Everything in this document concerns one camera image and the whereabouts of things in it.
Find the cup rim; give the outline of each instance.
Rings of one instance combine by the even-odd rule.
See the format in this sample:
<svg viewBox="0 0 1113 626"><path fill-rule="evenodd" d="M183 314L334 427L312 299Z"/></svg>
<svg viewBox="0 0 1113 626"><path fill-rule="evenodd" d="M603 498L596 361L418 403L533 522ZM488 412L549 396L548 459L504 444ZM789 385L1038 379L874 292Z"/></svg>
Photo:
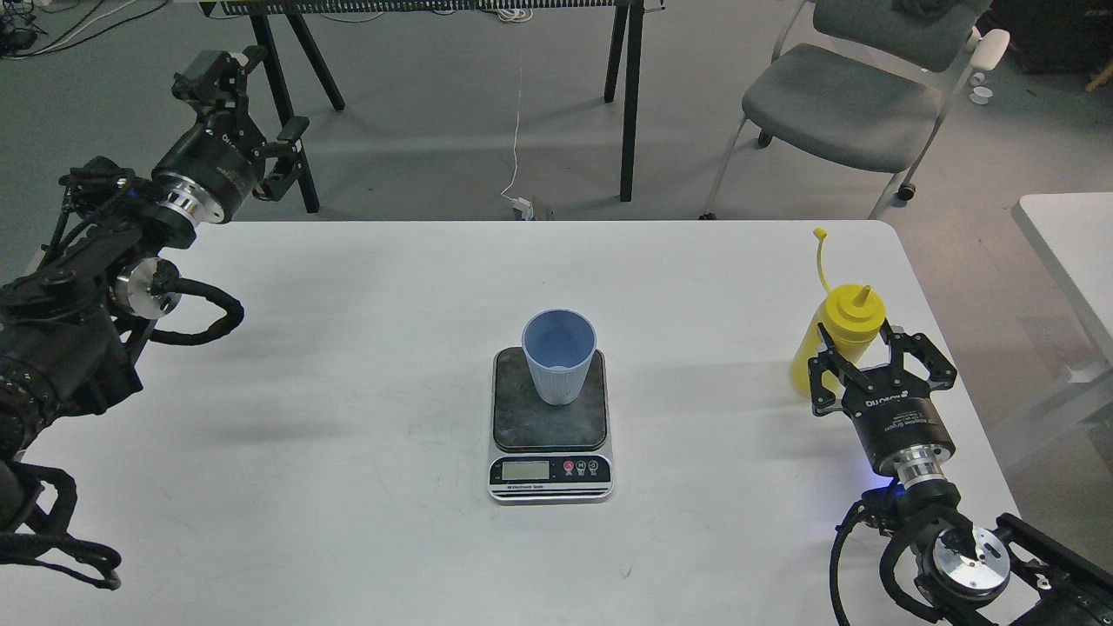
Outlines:
<svg viewBox="0 0 1113 626"><path fill-rule="evenodd" d="M571 368L561 368L560 370L555 370L553 368L550 368L550 366L546 366L546 365L542 365L540 362L538 362L536 359L534 359L530 354L530 349L526 348L526 345L525 345L525 331L529 330L530 324L532 324L534 321L536 321L538 317L540 317L542 315L546 315L549 313L571 313L571 314L575 315L577 317L583 320L583 322L585 324L588 324L588 327L591 329L591 350L588 352L588 356L583 361L580 361L579 363L577 363L575 365L572 365ZM525 353L526 361L529 361L533 365L536 365L536 366L541 368L542 370L544 370L546 372L551 372L551 373L554 373L554 374L561 374L561 373L564 373L564 372L570 372L570 371L575 370L577 368L580 368L584 363L590 363L591 360L595 356L595 350L598 350L598 348L599 348L599 334L595 332L594 324L592 324L591 320L589 320L587 316L584 316L583 313L580 313L579 311L573 311L571 309L545 309L544 311L542 311L542 312L538 313L536 315L530 317L530 321L526 322L525 326L522 327L522 352Z"/></svg>

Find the yellow squeeze bottle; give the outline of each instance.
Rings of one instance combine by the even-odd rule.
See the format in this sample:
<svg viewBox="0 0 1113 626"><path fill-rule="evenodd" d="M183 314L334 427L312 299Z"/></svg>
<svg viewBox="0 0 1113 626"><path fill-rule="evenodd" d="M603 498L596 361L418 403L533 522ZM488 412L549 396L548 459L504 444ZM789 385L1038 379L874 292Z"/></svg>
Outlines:
<svg viewBox="0 0 1113 626"><path fill-rule="evenodd" d="M881 322L885 321L885 303L869 285L846 284L834 290L828 286L823 265L824 239L827 237L827 232L816 228L814 233L819 239L816 267L819 270L819 282L827 291L827 297L819 303L816 314L811 316L808 332L804 334L804 341L800 342L800 348L796 351L788 370L792 378L792 387L807 397L811 395L808 359L815 356L819 348L819 331L816 324L823 322L824 327L835 340L835 348L839 354L847 361L856 363L874 342ZM838 381L830 372L824 374L824 387L831 390L838 388Z"/></svg>

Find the yellow nozzle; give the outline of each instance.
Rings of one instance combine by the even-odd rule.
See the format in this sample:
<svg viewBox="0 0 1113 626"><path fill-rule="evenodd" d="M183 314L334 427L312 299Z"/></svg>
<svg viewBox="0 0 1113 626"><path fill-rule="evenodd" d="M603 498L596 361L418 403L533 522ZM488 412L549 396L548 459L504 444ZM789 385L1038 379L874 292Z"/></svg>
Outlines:
<svg viewBox="0 0 1113 626"><path fill-rule="evenodd" d="M855 306L865 306L866 305L866 300L869 299L869 292L871 292L871 291L874 291L874 287L871 287L869 285L866 285L866 286L861 287L861 291L858 292L858 295L854 296L854 305Z"/></svg>
<svg viewBox="0 0 1113 626"><path fill-rule="evenodd" d="M827 276L824 275L824 241L827 238L827 231L816 228L811 234L819 239L819 247L816 248L816 270L819 271L819 282L823 283L824 291L830 293L831 287L827 284Z"/></svg>

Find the digital scale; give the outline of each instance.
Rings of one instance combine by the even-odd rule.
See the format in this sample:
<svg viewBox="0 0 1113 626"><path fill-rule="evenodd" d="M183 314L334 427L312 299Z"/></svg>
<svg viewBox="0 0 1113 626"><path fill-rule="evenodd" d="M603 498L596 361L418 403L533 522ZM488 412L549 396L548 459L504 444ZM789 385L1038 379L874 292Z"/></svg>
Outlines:
<svg viewBox="0 0 1113 626"><path fill-rule="evenodd" d="M495 355L487 490L500 503L588 502L613 487L603 353L583 390L553 407L538 395L521 348Z"/></svg>

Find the chair seat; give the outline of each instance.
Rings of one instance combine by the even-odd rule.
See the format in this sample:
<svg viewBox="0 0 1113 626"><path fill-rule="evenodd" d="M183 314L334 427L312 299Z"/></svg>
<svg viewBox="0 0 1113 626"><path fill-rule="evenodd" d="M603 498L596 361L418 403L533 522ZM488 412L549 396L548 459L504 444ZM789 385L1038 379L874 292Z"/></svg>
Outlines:
<svg viewBox="0 0 1113 626"><path fill-rule="evenodd" d="M820 158L870 172L904 172L943 106L930 87L801 43L742 98L762 130Z"/></svg>

